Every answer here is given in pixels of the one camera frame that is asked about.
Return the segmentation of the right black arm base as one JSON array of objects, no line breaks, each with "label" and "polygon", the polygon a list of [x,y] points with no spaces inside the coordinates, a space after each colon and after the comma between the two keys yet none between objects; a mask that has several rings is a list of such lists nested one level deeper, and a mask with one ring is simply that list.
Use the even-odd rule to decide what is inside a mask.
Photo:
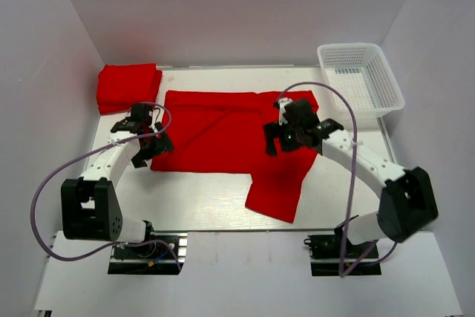
[{"label": "right black arm base", "polygon": [[[310,268],[313,277],[338,277],[341,241],[337,235],[308,235],[304,239],[304,246],[309,251]],[[358,263],[349,276],[377,276],[381,275],[379,251],[371,242],[359,245],[347,243],[344,257],[344,271],[360,258],[369,248],[368,255]]]}]

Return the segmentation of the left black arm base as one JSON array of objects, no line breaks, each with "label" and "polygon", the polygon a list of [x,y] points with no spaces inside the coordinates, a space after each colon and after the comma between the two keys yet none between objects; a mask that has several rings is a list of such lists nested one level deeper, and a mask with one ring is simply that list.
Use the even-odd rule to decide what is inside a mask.
[{"label": "left black arm base", "polygon": [[137,248],[113,248],[108,265],[109,275],[179,275],[186,259],[188,234],[152,232],[150,239],[159,243]]}]

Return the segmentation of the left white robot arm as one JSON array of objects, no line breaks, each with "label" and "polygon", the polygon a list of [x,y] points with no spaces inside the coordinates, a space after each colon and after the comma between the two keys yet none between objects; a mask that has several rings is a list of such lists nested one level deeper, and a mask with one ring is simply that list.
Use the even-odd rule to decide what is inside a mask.
[{"label": "left white robot arm", "polygon": [[146,167],[149,160],[173,151],[163,124],[153,121],[158,107],[152,102],[133,104],[130,114],[111,129],[111,147],[102,149],[79,178],[64,181],[61,205],[66,238],[131,243],[142,257],[155,252],[157,239],[148,223],[122,213],[116,186],[128,165]]}]

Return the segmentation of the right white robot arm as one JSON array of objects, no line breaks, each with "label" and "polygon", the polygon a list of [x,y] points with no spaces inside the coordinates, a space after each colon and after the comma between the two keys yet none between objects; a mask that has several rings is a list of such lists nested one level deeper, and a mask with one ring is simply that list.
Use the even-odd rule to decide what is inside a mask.
[{"label": "right white robot arm", "polygon": [[382,238],[402,243],[438,218],[432,183],[424,169],[406,169],[355,143],[335,120],[319,120],[306,99],[284,97],[274,106],[279,118],[264,126],[269,156],[278,150],[312,149],[354,173],[379,198],[377,211],[350,219],[347,231],[336,236],[341,255],[353,256],[363,243]]}]

